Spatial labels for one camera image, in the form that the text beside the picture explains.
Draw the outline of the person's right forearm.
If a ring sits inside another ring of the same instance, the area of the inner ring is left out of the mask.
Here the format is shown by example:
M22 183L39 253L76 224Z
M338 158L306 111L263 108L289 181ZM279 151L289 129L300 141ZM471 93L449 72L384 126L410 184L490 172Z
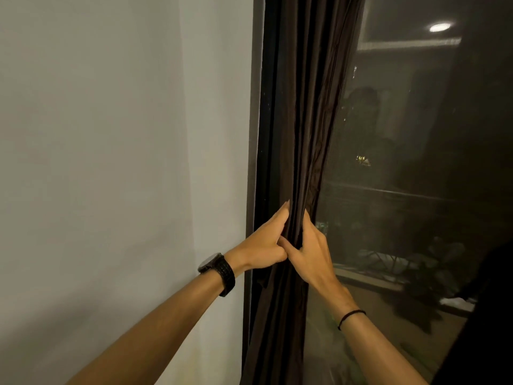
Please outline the person's right forearm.
M339 322L346 313L360 309L351 295L349 300L337 295L323 300ZM428 385L366 315L349 317L341 332L369 385Z

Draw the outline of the person's left hand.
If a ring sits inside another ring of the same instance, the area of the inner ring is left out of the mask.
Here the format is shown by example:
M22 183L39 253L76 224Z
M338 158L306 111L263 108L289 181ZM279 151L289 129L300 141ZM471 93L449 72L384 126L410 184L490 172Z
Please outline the person's left hand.
M253 270L272 266L287 258L278 242L289 217L290 201L239 245L225 253L224 257L235 277Z

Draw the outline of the person's black sleeve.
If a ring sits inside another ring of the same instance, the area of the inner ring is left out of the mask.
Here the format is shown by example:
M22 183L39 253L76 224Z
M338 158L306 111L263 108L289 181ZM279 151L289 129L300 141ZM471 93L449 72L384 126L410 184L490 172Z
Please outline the person's black sleeve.
M431 385L513 385L513 239L461 291L477 303Z

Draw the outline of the glass window pane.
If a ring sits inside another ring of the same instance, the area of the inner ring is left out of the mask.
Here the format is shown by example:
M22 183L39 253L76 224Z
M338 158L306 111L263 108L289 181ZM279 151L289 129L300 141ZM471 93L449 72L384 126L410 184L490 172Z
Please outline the glass window pane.
M317 227L337 278L431 384L513 239L513 0L365 0Z

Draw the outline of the person's left forearm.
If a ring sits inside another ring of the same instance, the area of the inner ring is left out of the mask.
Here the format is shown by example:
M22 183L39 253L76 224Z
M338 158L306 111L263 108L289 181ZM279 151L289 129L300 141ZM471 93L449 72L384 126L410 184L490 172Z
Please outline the person's left forearm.
M198 275L120 336L66 385L154 385L224 289L216 271Z

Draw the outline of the person's right hand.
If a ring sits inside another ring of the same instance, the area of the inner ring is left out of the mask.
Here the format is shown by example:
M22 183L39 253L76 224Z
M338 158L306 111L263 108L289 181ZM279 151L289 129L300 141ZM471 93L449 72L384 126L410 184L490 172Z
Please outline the person's right hand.
M299 276L313 287L323 298L341 296L349 300L350 294L337 279L326 237L311 222L308 211L304 211L302 224L302 261L292 263Z

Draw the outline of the black wrist band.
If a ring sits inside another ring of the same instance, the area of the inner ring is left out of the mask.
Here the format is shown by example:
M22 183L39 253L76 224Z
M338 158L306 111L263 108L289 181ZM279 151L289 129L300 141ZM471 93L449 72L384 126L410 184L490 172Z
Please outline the black wrist band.
M362 310L362 309L352 310L352 311L350 311L350 312L346 313L346 314L342 317L342 319L340 320L340 322L339 322L339 324L338 324L338 326L337 326L337 329L341 331L341 330L342 330L342 324L343 324L343 323L344 323L344 322L345 322L349 317L351 317L351 316L353 316L353 315L356 315L356 314L363 314L363 315L367 315L366 311L364 311L364 310Z

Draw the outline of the black wristwatch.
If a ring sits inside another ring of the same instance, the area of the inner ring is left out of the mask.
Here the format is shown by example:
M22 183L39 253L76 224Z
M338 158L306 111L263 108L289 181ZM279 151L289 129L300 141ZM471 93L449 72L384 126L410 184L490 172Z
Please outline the black wristwatch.
M235 287L235 274L224 254L220 252L215 253L197 268L200 274L204 274L210 270L214 270L220 275L224 288L220 293L220 297L226 297Z

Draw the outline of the dark brown curtain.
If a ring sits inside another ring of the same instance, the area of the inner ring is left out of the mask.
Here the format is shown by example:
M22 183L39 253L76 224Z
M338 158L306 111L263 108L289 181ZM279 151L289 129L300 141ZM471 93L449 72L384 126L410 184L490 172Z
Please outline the dark brown curtain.
M316 215L364 2L281 0L270 206L290 201L295 247L304 211ZM240 385L302 385L307 283L286 260L247 272L244 296Z

